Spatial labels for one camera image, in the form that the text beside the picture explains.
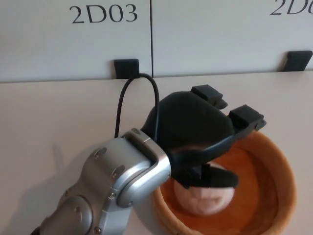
wicker basket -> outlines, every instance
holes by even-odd
[[[291,168],[278,147],[254,132],[215,162],[239,176],[232,202],[215,215],[192,215],[178,204],[173,180],[169,180],[153,193],[157,217],[169,234],[281,234],[295,209],[296,187]]]

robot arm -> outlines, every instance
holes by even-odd
[[[235,174],[205,163],[265,121],[248,106],[226,116],[219,110],[226,105],[208,85],[163,99],[158,141],[151,139],[152,109],[141,130],[134,128],[91,153],[78,182],[32,235],[121,235],[132,206],[171,176],[186,188],[235,187]],[[192,149],[195,144],[202,148]]]

white cabinet door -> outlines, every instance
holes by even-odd
[[[151,74],[149,0],[0,1],[0,82],[111,78],[128,58]]]
[[[312,0],[152,0],[152,9],[155,76],[276,71],[287,51],[313,50]]]

black cable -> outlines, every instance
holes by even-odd
[[[155,82],[155,80],[145,74],[145,73],[140,73],[139,74],[139,77],[144,77],[144,78],[147,78],[152,86],[153,86],[153,90],[155,92],[155,118],[156,118],[156,125],[155,125],[155,133],[154,133],[154,137],[153,137],[153,140],[155,142],[157,142],[157,131],[158,131],[158,122],[159,122],[159,103],[160,103],[160,97],[159,97],[159,93],[158,93],[158,88],[157,88],[157,84]],[[120,95],[120,98],[119,98],[119,101],[118,101],[118,106],[117,106],[117,114],[116,114],[116,125],[115,125],[115,135],[114,135],[114,138],[117,138],[118,137],[118,134],[119,134],[119,126],[120,126],[120,122],[121,122],[121,112],[122,112],[122,105],[123,105],[123,99],[124,99],[124,96],[125,96],[125,92],[128,88],[128,86],[130,85],[130,83],[132,81],[134,81],[135,79],[134,78],[130,78],[127,80],[127,82],[125,83],[123,89],[122,89],[122,92],[121,92],[121,95]]]

ball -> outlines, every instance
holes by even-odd
[[[223,168],[211,163],[214,167]],[[179,204],[188,212],[208,216],[225,209],[231,202],[234,188],[197,188],[185,189],[177,181],[174,181],[174,192]]]

